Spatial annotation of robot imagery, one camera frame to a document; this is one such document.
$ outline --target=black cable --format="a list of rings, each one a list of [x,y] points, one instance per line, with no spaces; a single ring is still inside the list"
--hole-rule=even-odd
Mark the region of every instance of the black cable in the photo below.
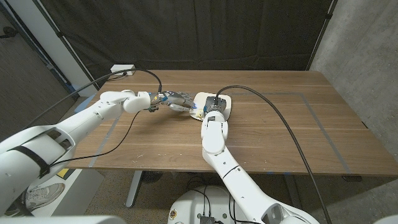
[[[235,199],[234,199],[234,219],[236,219],[236,213],[235,213]]]
[[[229,216],[232,218],[232,220],[234,220],[234,222],[260,224],[258,222],[237,220],[235,217],[232,217],[232,213],[231,213],[231,197],[232,197],[232,195],[231,195],[231,193],[229,193],[228,210],[229,210]]]
[[[202,181],[193,180],[196,177],[201,179]],[[208,186],[207,181],[203,177],[200,177],[200,176],[191,177],[191,179],[188,180],[188,183],[187,183],[187,186],[186,186],[186,190],[189,190],[189,186],[192,183],[200,183],[200,184],[204,184],[205,185],[205,190],[203,191],[203,193],[201,193],[201,194],[203,194],[203,216],[205,216],[205,204],[206,204],[206,200],[205,199],[207,198],[207,196],[206,196],[206,188]],[[209,203],[209,217],[211,217],[210,201],[209,201],[208,198],[207,198],[207,202]]]
[[[206,204],[206,200],[205,200],[206,188],[207,188],[207,185],[205,186],[205,189],[203,190],[203,211],[205,211],[205,204]],[[211,217],[210,202],[209,202],[209,217]]]
[[[118,80],[120,80],[121,78],[125,77],[126,75],[127,75],[127,72],[123,72],[122,75],[116,76],[116,77],[114,77],[114,78],[109,78],[109,79],[107,80],[107,82],[118,81]]]
[[[90,82],[90,83],[88,83],[88,84],[82,86],[81,88],[75,90],[73,93],[71,93],[71,94],[65,96],[64,98],[62,98],[62,99],[59,100],[58,102],[54,103],[52,106],[50,106],[50,107],[47,108],[45,111],[43,111],[41,114],[39,114],[37,117],[35,117],[31,122],[29,122],[29,124],[26,125],[24,128],[22,128],[22,130],[28,128],[30,125],[32,125],[34,122],[36,122],[39,118],[41,118],[45,113],[49,112],[52,108],[56,107],[57,105],[59,105],[60,103],[62,103],[62,102],[63,102],[64,100],[66,100],[67,98],[69,98],[69,97],[71,97],[71,96],[73,96],[73,95],[76,95],[78,92],[84,90],[85,88],[89,87],[90,85],[92,85],[92,84],[94,84],[94,83],[97,83],[97,82],[99,82],[99,81],[101,81],[101,80],[104,80],[105,78],[108,78],[108,77],[110,77],[111,75],[115,75],[115,74],[117,74],[117,73],[122,73],[122,72],[130,72],[130,71],[142,71],[142,72],[146,72],[146,73],[151,74],[151,75],[154,76],[154,77],[157,79],[157,81],[159,82],[158,93],[161,93],[161,92],[162,92],[162,82],[160,81],[159,77],[158,77],[157,75],[155,75],[155,74],[154,74],[153,72],[151,72],[151,71],[148,71],[148,70],[146,70],[146,69],[141,69],[141,68],[129,68],[129,69],[124,69],[124,70],[120,70],[120,71],[117,71],[117,72],[112,72],[112,73],[109,73],[109,74],[104,75],[104,76],[102,76],[102,77],[100,77],[100,78],[97,78],[96,80],[94,80],[94,81],[92,81],[92,82]]]
[[[108,153],[113,152],[115,149],[117,149],[117,148],[122,144],[122,142],[124,141],[124,139],[125,139],[125,138],[127,137],[127,135],[129,134],[129,131],[130,131],[131,126],[132,126],[132,123],[133,123],[134,120],[136,119],[136,117],[137,117],[137,115],[139,114],[139,112],[140,112],[140,111],[138,111],[138,113],[136,113],[136,115],[135,115],[134,118],[132,119],[131,124],[130,124],[130,127],[129,127],[129,129],[127,130],[127,133],[124,135],[122,141],[120,141],[119,144],[118,144],[116,147],[114,147],[112,150],[110,150],[110,151],[108,151],[108,152],[101,153],[101,154],[92,155],[92,156],[83,156],[83,157],[77,157],[77,158],[73,158],[73,159],[65,159],[65,160],[63,160],[63,161],[59,161],[59,162],[55,162],[55,163],[50,164],[50,165],[49,165],[49,168],[51,168],[51,167],[53,167],[53,166],[55,166],[55,165],[57,165],[57,164],[63,163],[63,162],[69,162],[69,161],[74,161],[74,160],[78,160],[78,159],[87,159],[87,158],[92,158],[92,157],[98,157],[98,156],[107,155]]]
[[[320,194],[320,192],[319,192],[317,183],[315,182],[315,179],[313,178],[313,174],[312,174],[310,165],[308,164],[308,162],[307,162],[307,160],[306,160],[306,158],[305,158],[305,156],[304,156],[304,153],[303,153],[303,151],[301,150],[300,144],[299,144],[299,142],[297,141],[296,137],[294,136],[293,131],[291,130],[290,126],[287,124],[285,118],[282,116],[282,114],[280,113],[280,111],[279,111],[279,110],[276,108],[276,106],[275,106],[271,101],[269,101],[265,96],[261,95],[261,94],[258,93],[256,90],[252,90],[252,89],[250,89],[249,87],[241,86],[241,85],[231,85],[231,86],[226,86],[226,87],[220,89],[220,90],[218,91],[218,93],[216,94],[215,105],[218,105],[218,95],[219,95],[222,91],[227,90],[227,89],[230,89],[230,88],[242,88],[242,89],[244,89],[244,90],[248,90],[248,91],[250,91],[250,92],[256,94],[257,96],[259,96],[260,98],[262,98],[264,101],[266,101],[266,102],[272,107],[272,109],[274,109],[274,111],[278,114],[278,116],[280,117],[280,119],[282,120],[282,122],[285,124],[285,126],[286,126],[286,128],[287,128],[289,134],[291,135],[291,137],[292,137],[292,139],[293,139],[293,141],[294,141],[294,144],[296,145],[296,147],[297,147],[297,149],[298,149],[298,153],[300,154],[300,156],[301,156],[301,158],[302,158],[302,160],[303,160],[303,162],[304,162],[305,168],[307,168],[307,171],[308,171],[308,173],[310,174],[310,177],[311,177],[311,179],[312,179],[312,182],[313,182],[313,184],[314,184],[314,186],[315,186],[315,190],[317,191],[317,194],[318,194],[318,197],[319,197],[319,201],[321,202],[321,206],[322,206],[323,213],[325,214],[326,222],[327,222],[328,224],[331,224],[331,220],[330,220],[330,217],[329,217],[328,210],[326,209],[326,205],[323,203],[323,199],[322,199],[322,196],[321,196],[321,194]]]
[[[209,201],[209,198],[208,198],[204,193],[200,192],[199,190],[195,190],[195,189],[191,189],[191,190],[196,191],[196,192],[198,192],[198,193],[201,193],[201,194],[203,194],[203,195],[206,197],[207,202],[209,203],[209,211],[210,211],[210,201]]]

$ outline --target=wooden table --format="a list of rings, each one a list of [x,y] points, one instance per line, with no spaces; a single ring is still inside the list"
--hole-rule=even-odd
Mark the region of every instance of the wooden table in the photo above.
[[[270,99],[295,133],[315,174],[398,175],[398,163],[319,72],[154,70],[163,90],[216,93],[227,85],[245,85]],[[144,72],[116,82],[104,91],[157,91],[157,81]],[[306,174],[307,170],[282,121],[258,96],[226,90],[233,101],[226,142],[248,172]],[[134,114],[104,122],[81,142],[75,157],[106,152],[125,135]],[[188,113],[161,105],[142,111],[127,138],[114,152],[73,161],[70,168],[213,172],[201,155],[201,122]]]

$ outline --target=black backdrop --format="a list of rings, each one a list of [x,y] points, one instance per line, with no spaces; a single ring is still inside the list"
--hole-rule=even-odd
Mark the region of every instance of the black backdrop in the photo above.
[[[147,69],[305,70],[331,0],[41,0],[94,78]]]

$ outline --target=shoe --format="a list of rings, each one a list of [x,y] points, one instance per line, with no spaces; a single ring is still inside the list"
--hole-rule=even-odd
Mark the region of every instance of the shoe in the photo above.
[[[32,189],[26,194],[25,205],[30,211],[46,206],[57,199],[64,189],[65,184],[63,183]]]

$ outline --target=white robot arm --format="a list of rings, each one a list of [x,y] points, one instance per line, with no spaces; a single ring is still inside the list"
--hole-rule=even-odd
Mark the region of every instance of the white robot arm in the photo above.
[[[45,182],[68,163],[77,144],[102,122],[151,106],[150,94],[108,91],[89,108],[55,125],[25,129],[0,143],[0,214],[29,186]]]
[[[248,221],[255,223],[318,223],[308,213],[266,195],[236,162],[225,146],[228,123],[222,113],[207,113],[201,126],[202,156],[241,207]]]

